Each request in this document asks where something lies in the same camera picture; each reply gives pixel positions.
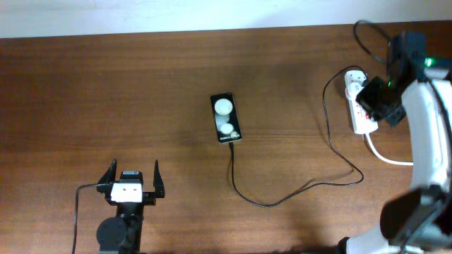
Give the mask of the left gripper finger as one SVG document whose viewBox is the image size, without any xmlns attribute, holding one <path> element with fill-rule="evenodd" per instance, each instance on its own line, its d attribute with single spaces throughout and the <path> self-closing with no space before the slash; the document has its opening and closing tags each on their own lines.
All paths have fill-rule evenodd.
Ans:
<svg viewBox="0 0 452 254">
<path fill-rule="evenodd" d="M 165 198 L 165 185 L 163 183 L 158 160 L 155 160 L 154 174 L 153 174 L 153 187 L 155 189 L 156 198 Z"/>
<path fill-rule="evenodd" d="M 103 174 L 97 183 L 97 192 L 99 193 L 111 193 L 112 186 L 116 179 L 117 172 L 117 159 L 113 159 L 108 170 Z"/>
</svg>

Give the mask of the black smartphone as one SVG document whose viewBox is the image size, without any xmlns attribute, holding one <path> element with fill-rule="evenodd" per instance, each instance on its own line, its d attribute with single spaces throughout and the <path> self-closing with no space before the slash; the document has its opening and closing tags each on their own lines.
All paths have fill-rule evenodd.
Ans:
<svg viewBox="0 0 452 254">
<path fill-rule="evenodd" d="M 242 139 L 236 105 L 231 92 L 210 96 L 218 142 L 233 143 Z"/>
</svg>

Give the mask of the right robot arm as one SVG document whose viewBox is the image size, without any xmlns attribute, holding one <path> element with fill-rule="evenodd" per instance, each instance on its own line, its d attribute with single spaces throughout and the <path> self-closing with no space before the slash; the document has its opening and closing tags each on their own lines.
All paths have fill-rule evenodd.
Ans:
<svg viewBox="0 0 452 254">
<path fill-rule="evenodd" d="M 451 249 L 451 60 L 428 56 L 422 33 L 388 43 L 388 80 L 346 78 L 352 112 L 410 127 L 412 180 L 388 201 L 379 225 L 342 239 L 337 253 L 426 253 Z"/>
</svg>

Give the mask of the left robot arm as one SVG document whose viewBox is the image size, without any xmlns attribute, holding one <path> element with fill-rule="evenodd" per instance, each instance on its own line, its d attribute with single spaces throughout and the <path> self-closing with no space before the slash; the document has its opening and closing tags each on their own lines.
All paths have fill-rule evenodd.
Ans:
<svg viewBox="0 0 452 254">
<path fill-rule="evenodd" d="M 156 205 L 165 197 L 165 186 L 160 175 L 159 164 L 155 162 L 151 192 L 143 190 L 143 173 L 123 171 L 116 179 L 117 160 L 97 183 L 97 192 L 105 196 L 116 215 L 104 220 L 97 228 L 96 237 L 100 253 L 139 253 L 144 220 L 144 207 Z"/>
</svg>

